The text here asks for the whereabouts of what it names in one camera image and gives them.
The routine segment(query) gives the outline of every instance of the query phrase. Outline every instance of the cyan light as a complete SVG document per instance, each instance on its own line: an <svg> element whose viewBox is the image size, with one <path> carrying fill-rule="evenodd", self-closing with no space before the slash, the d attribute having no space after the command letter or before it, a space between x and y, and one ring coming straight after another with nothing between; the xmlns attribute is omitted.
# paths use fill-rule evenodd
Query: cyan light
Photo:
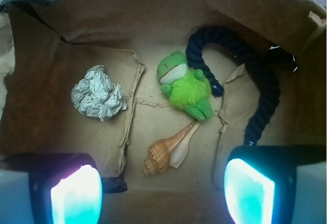
<svg viewBox="0 0 327 224"><path fill-rule="evenodd" d="M241 159L228 162L224 176L227 207L235 223L272 221L275 183Z"/></svg>
<svg viewBox="0 0 327 224"><path fill-rule="evenodd" d="M102 206L102 183L98 171L81 166L51 189L53 223L97 223Z"/></svg>

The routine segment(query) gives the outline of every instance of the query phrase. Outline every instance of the seashell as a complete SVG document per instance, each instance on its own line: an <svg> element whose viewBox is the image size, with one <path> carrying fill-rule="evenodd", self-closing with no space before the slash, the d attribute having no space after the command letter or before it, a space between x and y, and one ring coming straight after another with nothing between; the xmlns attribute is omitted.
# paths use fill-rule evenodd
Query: seashell
<svg viewBox="0 0 327 224"><path fill-rule="evenodd" d="M147 176L153 175L157 171L164 172L171 164L177 168L184 160L190 138L199 126L200 122L195 120L177 134L155 141L149 147L149 155L144 160L143 174Z"/></svg>

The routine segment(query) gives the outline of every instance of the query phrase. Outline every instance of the navy rope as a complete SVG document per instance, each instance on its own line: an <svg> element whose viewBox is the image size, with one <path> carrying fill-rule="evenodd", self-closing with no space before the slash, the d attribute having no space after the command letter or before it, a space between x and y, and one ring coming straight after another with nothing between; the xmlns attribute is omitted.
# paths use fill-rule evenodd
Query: navy rope
<svg viewBox="0 0 327 224"><path fill-rule="evenodd" d="M214 96L221 96L223 88L202 58L202 49L208 43L219 44L236 55L245 64L246 70L260 91L258 109L249 120L244 136L244 145L256 145L279 103L281 92L278 80L255 50L237 34L225 28L201 28L189 38L186 56L190 67L203 70Z"/></svg>

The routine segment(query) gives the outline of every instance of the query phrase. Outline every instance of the green plush toy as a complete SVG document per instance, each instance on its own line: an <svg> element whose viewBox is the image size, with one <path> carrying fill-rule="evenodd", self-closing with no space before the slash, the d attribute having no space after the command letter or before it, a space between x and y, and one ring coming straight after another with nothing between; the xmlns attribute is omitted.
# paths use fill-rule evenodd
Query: green plush toy
<svg viewBox="0 0 327 224"><path fill-rule="evenodd" d="M158 65L160 89L169 97L172 106L187 111L200 121L212 118L214 113L208 98L211 86L200 69L190 69L186 56L174 52Z"/></svg>

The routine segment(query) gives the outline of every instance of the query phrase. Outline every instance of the crumpled paper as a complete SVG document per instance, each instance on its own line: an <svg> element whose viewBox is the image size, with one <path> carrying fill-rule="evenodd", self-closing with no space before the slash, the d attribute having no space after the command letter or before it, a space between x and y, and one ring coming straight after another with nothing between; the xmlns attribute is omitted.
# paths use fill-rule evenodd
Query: crumpled paper
<svg viewBox="0 0 327 224"><path fill-rule="evenodd" d="M90 68L85 78L74 86L71 92L74 107L80 114L99 118L104 122L120 110L126 110L120 84L114 84L105 73L103 65Z"/></svg>

